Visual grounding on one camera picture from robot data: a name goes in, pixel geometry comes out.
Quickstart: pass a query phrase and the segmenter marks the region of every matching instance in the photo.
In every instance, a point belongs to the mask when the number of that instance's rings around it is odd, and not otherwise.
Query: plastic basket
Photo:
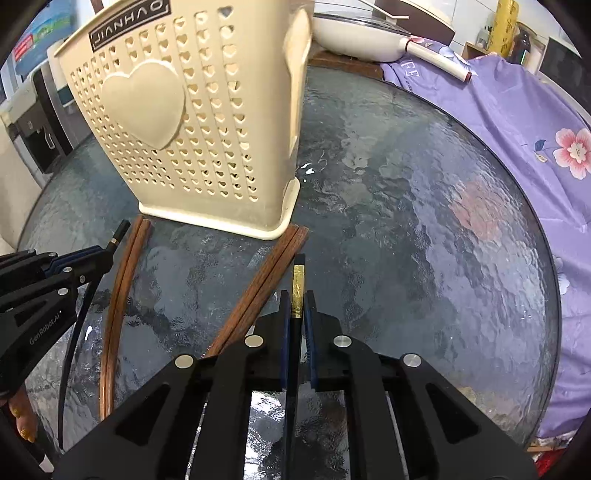
[[[284,51],[297,17],[287,0],[122,0],[57,50],[142,213],[262,239],[283,233],[300,188],[306,55],[290,69]]]

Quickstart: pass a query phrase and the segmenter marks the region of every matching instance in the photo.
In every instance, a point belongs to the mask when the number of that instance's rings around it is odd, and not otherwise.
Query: brown chopstick
[[[106,395],[106,383],[105,383],[105,376],[102,372],[105,372],[107,369],[107,360],[109,358],[109,344],[111,342],[111,335],[113,331],[113,315],[115,315],[115,306],[117,304],[117,295],[119,294],[119,289],[121,288],[121,281],[123,280],[123,275],[125,273],[125,267],[127,266],[127,262],[129,261],[129,255],[131,254],[131,248],[134,246],[135,238],[138,235],[139,227],[142,224],[142,220],[144,219],[143,215],[138,215],[135,220],[134,224],[131,227],[129,235],[127,236],[127,243],[125,245],[125,250],[123,252],[123,256],[121,256],[121,261],[119,262],[119,268],[117,270],[117,276],[115,277],[115,283],[113,284],[113,290],[111,291],[111,301],[109,302],[109,311],[107,312],[107,320],[105,324],[105,331],[103,333],[103,352],[100,356],[100,381],[99,381],[99,414],[100,418],[104,419],[106,417],[103,411],[103,401],[102,399]]]
[[[250,285],[244,291],[242,297],[240,297],[240,300],[238,300],[238,303],[232,310],[232,313],[226,320],[226,323],[217,333],[217,336],[213,340],[213,343],[207,349],[207,353],[205,354],[205,356],[218,355],[222,351],[222,348],[230,338],[230,335],[232,334],[236,326],[239,324],[242,316],[244,315],[244,312],[250,306],[255,295],[261,289],[263,283],[275,267],[275,264],[282,256],[285,249],[289,246],[289,243],[293,239],[297,230],[298,226],[293,223],[290,223],[287,226],[287,229],[285,230],[283,235],[281,235],[281,237],[273,247],[271,253],[267,255],[265,261],[259,268],[258,272],[256,272],[256,275],[250,282]]]
[[[121,339],[121,328],[123,326],[123,316],[127,306],[127,297],[134,279],[135,269],[139,261],[144,242],[150,231],[151,223],[148,219],[143,219],[140,223],[137,234],[131,243],[129,257],[125,265],[124,273],[121,275],[121,282],[115,296],[115,308],[111,318],[109,328],[109,337],[105,339],[103,345],[103,356],[101,358],[100,368],[100,400],[99,410],[100,419],[104,420],[113,411],[113,386],[115,384],[115,372],[117,369],[117,359],[119,352],[119,341]],[[111,316],[112,305],[109,306],[109,316]]]
[[[308,236],[308,232],[309,230],[305,226],[301,226],[297,229],[297,232],[291,239],[289,245],[287,245],[287,248],[279,257],[279,260],[271,270],[271,273],[269,273],[269,276],[263,282],[263,285],[252,299],[251,304],[242,315],[240,322],[236,325],[236,328],[234,328],[230,338],[224,345],[224,348],[231,343],[242,339],[246,335],[248,329],[255,323],[256,318],[258,317],[262,308],[265,306],[265,303],[269,299],[269,296],[271,296],[271,293],[273,293],[273,291],[277,288],[277,285],[279,285],[281,278],[283,277],[287,268],[290,266],[291,261],[295,257],[296,253],[298,253],[302,245],[304,245],[304,242]]]

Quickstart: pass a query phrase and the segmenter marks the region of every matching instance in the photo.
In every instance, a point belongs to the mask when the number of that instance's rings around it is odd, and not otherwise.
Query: round glass tabletop
[[[419,353],[516,442],[527,442],[553,384],[558,293],[537,218],[498,159],[453,118],[404,90],[311,67],[297,177],[293,221],[310,228],[306,287],[319,310],[379,353]],[[20,247],[65,254],[105,245],[119,221],[137,213],[137,201],[91,137],[55,173]],[[128,300],[117,404],[174,356],[206,351],[272,247],[153,221]],[[99,421],[101,324],[122,250],[74,359],[66,449]],[[277,308],[290,275],[263,313]],[[56,443],[66,344],[67,335],[27,381]],[[281,394],[253,396],[246,478],[277,468],[281,402]],[[296,478],[347,478],[345,417],[342,395],[302,387]]]

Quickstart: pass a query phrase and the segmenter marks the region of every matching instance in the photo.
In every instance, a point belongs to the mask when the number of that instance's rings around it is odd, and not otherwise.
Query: pink flower print
[[[556,132],[556,143],[562,148],[554,150],[554,158],[560,167],[570,168],[573,177],[583,180],[585,172],[591,173],[591,133],[582,128],[577,135],[569,128]]]

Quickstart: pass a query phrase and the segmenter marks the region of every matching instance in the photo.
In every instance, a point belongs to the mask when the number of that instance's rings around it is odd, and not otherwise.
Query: white frying pan
[[[405,52],[468,82],[472,74],[439,53],[410,41],[410,32],[379,18],[347,12],[315,13],[314,39],[326,50],[360,60],[390,63]]]

